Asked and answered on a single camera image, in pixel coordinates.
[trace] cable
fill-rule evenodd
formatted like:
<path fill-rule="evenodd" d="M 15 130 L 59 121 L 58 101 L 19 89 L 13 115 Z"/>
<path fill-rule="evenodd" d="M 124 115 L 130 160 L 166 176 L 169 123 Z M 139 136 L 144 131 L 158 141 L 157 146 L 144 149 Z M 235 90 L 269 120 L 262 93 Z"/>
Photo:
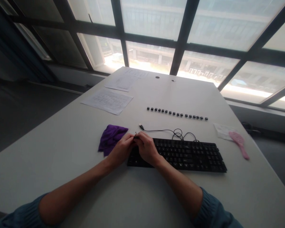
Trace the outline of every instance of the cable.
<path fill-rule="evenodd" d="M 171 139 L 171 140 L 173 140 L 174 136 L 176 136 L 176 137 L 180 138 L 182 141 L 184 141 L 184 137 L 185 137 L 187 134 L 191 134 L 191 135 L 193 135 L 194 138 L 195 138 L 195 140 L 193 140 L 193 141 L 194 141 L 194 142 L 199 142 L 199 140 L 197 140 L 196 137 L 195 137 L 195 135 L 194 135 L 193 133 L 191 133 L 191 132 L 187 132 L 187 133 L 185 134 L 185 136 L 183 136 L 183 131 L 182 131 L 181 129 L 179 129 L 179 128 L 176 128 L 174 131 L 172 131 L 172 130 L 170 130 L 170 129 L 165 129 L 165 130 L 145 130 L 142 124 L 139 124 L 139 127 L 140 127 L 143 131 L 147 131 L 147 132 L 152 132 L 152 131 L 170 131 L 170 132 L 173 133 L 173 136 L 172 136 L 172 139 Z"/>

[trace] keyboard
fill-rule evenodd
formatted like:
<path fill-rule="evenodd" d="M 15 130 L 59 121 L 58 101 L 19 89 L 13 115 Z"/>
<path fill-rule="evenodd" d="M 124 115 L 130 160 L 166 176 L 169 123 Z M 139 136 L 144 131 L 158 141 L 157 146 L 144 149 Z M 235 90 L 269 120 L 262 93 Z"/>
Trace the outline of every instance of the keyboard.
<path fill-rule="evenodd" d="M 226 173 L 227 168 L 215 143 L 154 138 L 158 153 L 176 169 Z M 132 149 L 128 166 L 153 168 L 144 161 L 138 147 Z"/>

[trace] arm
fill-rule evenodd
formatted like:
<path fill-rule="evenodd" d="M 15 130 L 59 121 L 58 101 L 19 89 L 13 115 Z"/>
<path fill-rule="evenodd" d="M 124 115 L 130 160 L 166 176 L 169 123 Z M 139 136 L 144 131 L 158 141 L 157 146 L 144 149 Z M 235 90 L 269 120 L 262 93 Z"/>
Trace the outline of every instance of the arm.
<path fill-rule="evenodd" d="M 197 186 L 159 155 L 150 136 L 145 132 L 140 132 L 138 136 L 139 139 L 134 139 L 134 141 L 139 147 L 139 154 L 165 178 L 189 214 L 194 226 L 242 227 L 232 214 L 224 210 L 222 204 L 215 197 Z"/>
<path fill-rule="evenodd" d="M 79 177 L 7 215 L 0 221 L 0 227 L 59 225 L 91 188 L 126 160 L 134 146 L 133 135 L 126 134 L 106 159 Z"/>

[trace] window frame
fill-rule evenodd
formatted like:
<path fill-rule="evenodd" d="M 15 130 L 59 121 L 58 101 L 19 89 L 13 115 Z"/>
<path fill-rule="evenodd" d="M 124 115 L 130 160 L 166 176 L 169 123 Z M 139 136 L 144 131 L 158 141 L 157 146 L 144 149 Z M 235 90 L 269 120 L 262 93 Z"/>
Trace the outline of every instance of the window frame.
<path fill-rule="evenodd" d="M 213 47 L 195 43 L 187 43 L 190 30 L 195 18 L 195 13 L 199 4 L 199 0 L 191 1 L 187 0 L 186 8 L 184 11 L 184 16 L 181 23 L 180 33 L 178 36 L 178 40 L 168 40 L 162 39 L 157 37 L 150 37 L 144 35 L 137 35 L 137 34 L 130 34 L 125 33 L 124 31 L 124 22 L 122 16 L 122 8 L 120 0 L 111 0 L 114 21 L 116 26 L 111 25 L 104 25 L 104 24 L 97 24 L 91 22 L 84 22 L 84 21 L 77 21 L 73 15 L 71 7 L 67 0 L 53 0 L 54 4 L 56 5 L 62 19 L 64 22 L 53 22 L 53 21 L 46 21 L 46 20 L 38 20 L 27 18 L 17 4 L 13 0 L 7 0 L 10 5 L 14 8 L 15 12 L 18 14 L 17 16 L 8 15 L 5 11 L 1 8 L 0 10 L 9 17 L 12 22 L 14 23 L 21 23 L 26 26 L 47 54 L 52 59 L 51 61 L 43 60 L 46 63 L 57 64 L 61 66 L 70 67 L 73 69 L 79 69 L 83 71 L 88 71 L 90 73 L 96 73 L 104 76 L 110 75 L 109 73 L 104 73 L 100 71 L 95 71 L 92 67 L 92 64 L 84 50 L 83 45 L 77 35 L 77 33 L 84 33 L 88 35 L 95 35 L 95 36 L 102 36 L 107 38 L 118 39 L 121 41 L 123 57 L 125 66 L 129 66 L 129 58 L 128 52 L 126 47 L 126 41 L 132 41 L 136 43 L 144 43 L 156 46 L 162 46 L 167 48 L 174 48 L 174 57 L 171 65 L 170 75 L 177 75 L 184 51 L 193 51 L 199 52 L 204 54 L 211 54 L 216 56 L 228 57 L 233 59 L 239 59 L 240 61 L 236 64 L 236 66 L 231 70 L 228 76 L 221 82 L 218 86 L 218 90 L 221 91 L 232 78 L 236 75 L 236 73 L 241 69 L 241 67 L 247 62 L 258 62 L 264 63 L 279 67 L 285 67 L 285 52 L 284 51 L 277 51 L 271 49 L 265 49 L 263 46 L 270 40 L 270 38 L 280 29 L 280 27 L 285 23 L 285 6 L 283 9 L 277 14 L 277 16 L 272 20 L 272 22 L 268 25 L 268 27 L 264 30 L 264 32 L 260 35 L 260 37 L 256 40 L 256 42 L 251 46 L 251 48 L 246 51 L 238 51 L 238 50 L 231 50 L 225 49 L 220 47 Z M 88 69 L 83 69 L 80 67 L 74 67 L 69 65 L 60 64 L 52 55 L 51 51 L 45 45 L 41 37 L 38 33 L 34 30 L 33 26 L 42 26 L 48 27 L 53 29 L 62 29 L 67 30 L 70 32 L 71 37 L 73 38 L 86 66 Z M 243 104 L 248 104 L 252 106 L 262 107 L 262 108 L 269 108 L 273 110 L 280 110 L 284 111 L 283 109 L 278 109 L 274 107 L 270 107 L 269 105 L 274 103 L 275 101 L 279 100 L 280 98 L 285 96 L 285 87 L 277 91 L 276 93 L 272 94 L 268 98 L 264 99 L 262 103 L 255 104 L 250 102 L 245 102 L 241 100 L 225 98 L 226 100 L 235 101 Z"/>

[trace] hand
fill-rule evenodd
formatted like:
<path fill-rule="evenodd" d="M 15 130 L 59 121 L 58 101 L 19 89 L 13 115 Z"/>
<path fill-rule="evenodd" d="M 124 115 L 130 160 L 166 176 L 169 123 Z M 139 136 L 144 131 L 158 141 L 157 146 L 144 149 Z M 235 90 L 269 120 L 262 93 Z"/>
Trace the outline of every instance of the hand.
<path fill-rule="evenodd" d="M 117 168 L 129 157 L 131 150 L 136 146 L 133 137 L 132 134 L 125 134 L 105 159 L 112 168 Z"/>
<path fill-rule="evenodd" d="M 139 132 L 137 136 L 139 139 L 134 139 L 134 141 L 138 145 L 140 156 L 150 165 L 155 167 L 161 156 L 157 152 L 153 139 L 142 131 Z"/>

